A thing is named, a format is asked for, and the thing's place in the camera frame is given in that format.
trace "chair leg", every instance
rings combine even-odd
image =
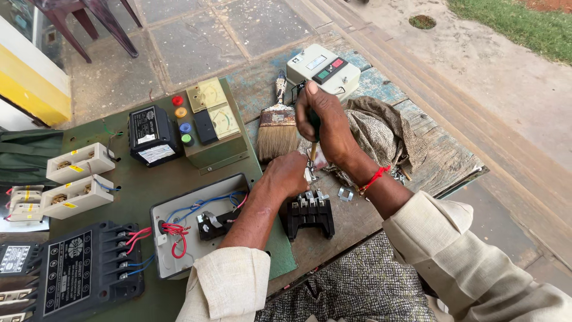
[[[131,15],[131,18],[133,18],[133,20],[135,20],[135,23],[137,24],[137,26],[139,28],[143,28],[143,26],[139,22],[139,18],[137,17],[137,15],[135,15],[135,12],[133,12],[131,5],[129,5],[129,2],[127,2],[127,0],[121,0],[121,3],[123,3],[123,6],[127,9],[127,12],[129,12],[129,14]]]
[[[109,33],[117,39],[131,57],[137,58],[139,56],[139,52],[137,52],[137,49],[133,46],[133,43],[129,37],[127,37],[123,28],[115,19],[111,10],[109,10],[107,0],[81,0],[81,2],[92,11],[93,15],[95,15],[105,28],[107,28]]]
[[[54,24],[55,28],[63,35],[64,38],[80,53],[88,64],[92,63],[88,54],[85,52],[76,38],[72,35],[66,26],[66,13],[59,10],[42,11],[44,15]]]
[[[74,17],[77,21],[80,22],[80,25],[84,27],[85,31],[88,33],[89,37],[93,40],[96,40],[100,35],[97,33],[96,27],[93,25],[92,21],[89,19],[88,13],[85,12],[85,9],[79,9],[77,11],[72,12]]]

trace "beige sleeve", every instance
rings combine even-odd
[[[259,249],[217,249],[193,264],[177,322],[252,322],[264,308],[270,256]]]
[[[401,263],[413,265],[455,320],[564,321],[572,299],[538,284],[468,230],[472,207],[421,191],[383,223]]]

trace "right hand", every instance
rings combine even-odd
[[[303,137],[314,142],[314,128],[307,118],[310,108],[320,117],[320,146],[326,160],[340,166],[359,150],[340,101],[335,95],[323,92],[314,81],[308,81],[300,92],[296,101],[296,126]]]

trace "cloth rag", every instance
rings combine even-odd
[[[391,105],[369,96],[348,100],[344,106],[349,128],[360,148],[379,166],[395,167],[406,160],[415,172],[427,157],[427,142],[415,135],[409,122]],[[302,139],[298,150],[306,153],[312,143]],[[334,172],[346,186],[351,178],[335,164],[324,168]]]

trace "shirt cuff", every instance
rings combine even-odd
[[[221,248],[194,262],[210,319],[240,316],[264,308],[270,256],[259,249]]]
[[[471,206],[437,200],[420,191],[383,222],[383,229],[398,261],[413,265],[452,244],[468,230],[471,222]]]

